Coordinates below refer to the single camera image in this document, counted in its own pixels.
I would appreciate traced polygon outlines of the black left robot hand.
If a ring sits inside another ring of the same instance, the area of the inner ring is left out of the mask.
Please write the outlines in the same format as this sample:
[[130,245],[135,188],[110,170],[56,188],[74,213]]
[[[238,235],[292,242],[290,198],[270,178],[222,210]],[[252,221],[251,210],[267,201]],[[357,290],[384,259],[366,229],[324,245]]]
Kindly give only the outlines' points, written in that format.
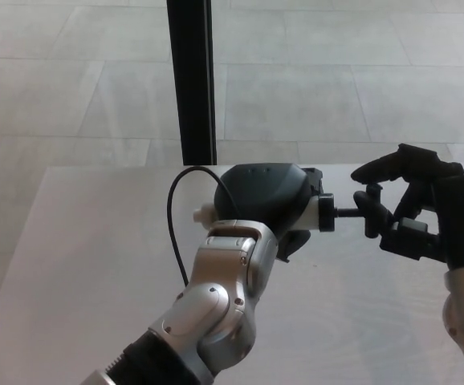
[[309,230],[293,226],[323,192],[322,177],[319,169],[296,164],[237,164],[221,176],[214,194],[217,219],[263,223],[277,237],[277,258],[289,262],[310,238]]

